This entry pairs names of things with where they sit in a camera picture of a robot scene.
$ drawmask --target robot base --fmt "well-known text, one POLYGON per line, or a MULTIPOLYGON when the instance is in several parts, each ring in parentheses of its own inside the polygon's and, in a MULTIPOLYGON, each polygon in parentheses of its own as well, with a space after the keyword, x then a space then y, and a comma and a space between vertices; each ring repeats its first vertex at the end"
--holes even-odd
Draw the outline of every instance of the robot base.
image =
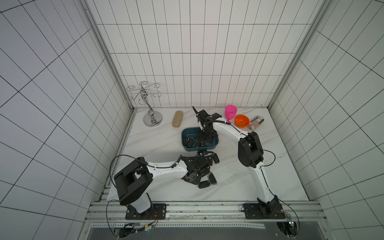
MULTIPOLYGON (((283 209, 280 203, 278 205, 277 209, 279 211, 283 209)), ((257 203, 243 204, 242 209, 245 213, 245 219, 286 219, 285 214, 279 212, 271 213, 268 217, 263 216, 259 211, 260 204, 257 203)))
POLYGON ((153 211, 157 212, 157 218, 163 220, 166 218, 167 205, 166 204, 153 204, 153 208, 146 210, 143 213, 138 213, 136 209, 129 205, 127 214, 125 215, 126 220, 155 220, 156 215, 153 211))

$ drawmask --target mounting plate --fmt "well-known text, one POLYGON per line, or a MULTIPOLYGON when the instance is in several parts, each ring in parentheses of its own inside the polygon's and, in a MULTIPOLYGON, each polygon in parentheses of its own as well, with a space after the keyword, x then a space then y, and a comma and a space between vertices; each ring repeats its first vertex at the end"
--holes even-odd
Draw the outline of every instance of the mounting plate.
MULTIPOLYGON (((261 216, 260 213, 256 210, 259 209, 259 204, 243 204, 245 213, 245 219, 266 219, 265 217, 261 216)), ((275 214, 271 214, 268 219, 286 219, 285 214, 275 212, 275 214)))
MULTIPOLYGON (((157 218, 163 220, 166 218, 167 205, 166 204, 153 204, 154 210, 157 212, 157 218)), ((136 209, 129 205, 127 213, 125 215, 126 220, 155 220, 156 216, 154 213, 139 214, 136 209)))

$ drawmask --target round metal base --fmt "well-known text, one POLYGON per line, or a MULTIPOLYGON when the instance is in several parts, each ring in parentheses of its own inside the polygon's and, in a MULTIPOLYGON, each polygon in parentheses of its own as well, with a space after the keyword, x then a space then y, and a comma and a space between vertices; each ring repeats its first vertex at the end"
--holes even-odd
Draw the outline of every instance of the round metal base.
POLYGON ((148 127, 155 127, 159 125, 162 120, 163 120, 163 116, 159 112, 154 112, 153 116, 149 116, 148 114, 145 114, 143 118, 144 124, 148 127))

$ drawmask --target white tiled wall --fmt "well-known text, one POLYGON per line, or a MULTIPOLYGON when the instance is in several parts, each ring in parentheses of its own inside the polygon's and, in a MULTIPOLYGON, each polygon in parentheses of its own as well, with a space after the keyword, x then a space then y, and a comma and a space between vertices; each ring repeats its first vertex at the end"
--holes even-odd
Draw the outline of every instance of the white tiled wall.
POLYGON ((130 114, 124 95, 77 0, 0 11, 0 238, 77 239, 130 114))
POLYGON ((338 240, 384 234, 383 5, 335 0, 270 110, 338 240))
POLYGON ((158 107, 268 105, 322 3, 87 2, 125 86, 159 83, 158 107))

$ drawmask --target orange bowl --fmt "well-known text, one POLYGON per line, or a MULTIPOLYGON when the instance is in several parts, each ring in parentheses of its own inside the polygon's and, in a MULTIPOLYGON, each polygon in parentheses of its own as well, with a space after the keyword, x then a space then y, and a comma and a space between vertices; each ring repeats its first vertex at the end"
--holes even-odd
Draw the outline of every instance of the orange bowl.
POLYGON ((240 128, 247 127, 249 125, 249 118, 245 115, 237 115, 235 117, 235 123, 240 128))

